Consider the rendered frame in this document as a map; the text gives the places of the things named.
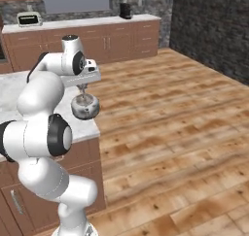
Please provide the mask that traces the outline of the white toaster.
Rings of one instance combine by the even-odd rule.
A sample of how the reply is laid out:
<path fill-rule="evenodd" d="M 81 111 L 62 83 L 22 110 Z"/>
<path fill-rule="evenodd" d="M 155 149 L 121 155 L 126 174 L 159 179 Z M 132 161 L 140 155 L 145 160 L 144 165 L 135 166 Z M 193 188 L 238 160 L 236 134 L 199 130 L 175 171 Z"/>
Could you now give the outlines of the white toaster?
<path fill-rule="evenodd" d="M 43 19 L 38 12 L 22 12 L 17 15 L 19 27 L 41 26 Z"/>

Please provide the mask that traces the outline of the brown wooden cupboard run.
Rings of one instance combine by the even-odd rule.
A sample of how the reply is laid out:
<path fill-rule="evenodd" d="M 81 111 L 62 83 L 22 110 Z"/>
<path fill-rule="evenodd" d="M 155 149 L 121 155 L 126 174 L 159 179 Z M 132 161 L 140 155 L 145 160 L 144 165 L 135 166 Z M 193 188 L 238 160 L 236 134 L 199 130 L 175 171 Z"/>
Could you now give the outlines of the brown wooden cupboard run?
<path fill-rule="evenodd" d="M 79 36 L 85 56 L 99 64 L 144 58 L 158 54 L 160 18 L 148 14 L 131 19 L 97 17 L 30 27 L 11 24 L 2 29 L 8 60 L 15 72 L 31 69 L 44 51 L 61 51 L 61 39 L 69 34 Z"/>

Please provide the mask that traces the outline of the black coffee machine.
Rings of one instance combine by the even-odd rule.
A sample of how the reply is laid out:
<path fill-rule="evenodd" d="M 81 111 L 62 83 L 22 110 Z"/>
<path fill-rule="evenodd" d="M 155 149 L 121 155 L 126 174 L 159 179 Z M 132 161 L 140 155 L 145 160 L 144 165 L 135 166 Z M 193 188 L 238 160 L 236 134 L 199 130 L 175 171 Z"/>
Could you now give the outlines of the black coffee machine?
<path fill-rule="evenodd" d="M 131 19 L 131 8 L 128 3 L 120 4 L 120 17 L 124 19 Z"/>

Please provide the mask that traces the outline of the brown wooden drawer front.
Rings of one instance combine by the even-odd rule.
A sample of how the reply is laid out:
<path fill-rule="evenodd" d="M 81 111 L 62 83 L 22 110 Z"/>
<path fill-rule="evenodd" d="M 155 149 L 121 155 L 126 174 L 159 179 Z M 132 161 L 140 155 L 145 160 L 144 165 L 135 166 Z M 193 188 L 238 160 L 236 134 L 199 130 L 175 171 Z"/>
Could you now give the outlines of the brown wooden drawer front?
<path fill-rule="evenodd" d="M 53 160 L 65 169 L 70 169 L 99 159 L 99 138 L 96 137 L 74 143 L 66 155 L 55 157 Z M 17 183 L 17 170 L 18 165 L 15 162 L 0 162 L 0 181 L 5 182 L 7 185 Z"/>

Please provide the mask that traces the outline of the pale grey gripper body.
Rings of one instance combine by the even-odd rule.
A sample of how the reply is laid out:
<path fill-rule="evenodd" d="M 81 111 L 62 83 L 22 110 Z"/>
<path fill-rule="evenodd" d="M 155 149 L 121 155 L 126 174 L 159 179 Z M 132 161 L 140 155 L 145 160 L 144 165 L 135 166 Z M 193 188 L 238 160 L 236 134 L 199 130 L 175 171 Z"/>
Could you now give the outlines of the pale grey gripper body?
<path fill-rule="evenodd" d="M 97 67 L 86 67 L 78 76 L 62 76 L 65 87 L 76 86 L 79 84 L 90 84 L 101 80 L 101 74 Z"/>

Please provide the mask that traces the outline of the silver kettle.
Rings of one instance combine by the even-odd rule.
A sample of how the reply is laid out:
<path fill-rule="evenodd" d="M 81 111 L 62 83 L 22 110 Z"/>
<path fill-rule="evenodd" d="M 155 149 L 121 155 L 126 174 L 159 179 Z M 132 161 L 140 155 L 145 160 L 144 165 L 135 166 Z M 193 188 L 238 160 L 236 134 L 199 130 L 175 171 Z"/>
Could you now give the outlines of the silver kettle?
<path fill-rule="evenodd" d="M 71 110 L 75 118 L 89 120 L 95 118 L 100 111 L 99 100 L 92 94 L 86 93 L 87 84 L 78 84 L 80 93 L 71 101 Z"/>

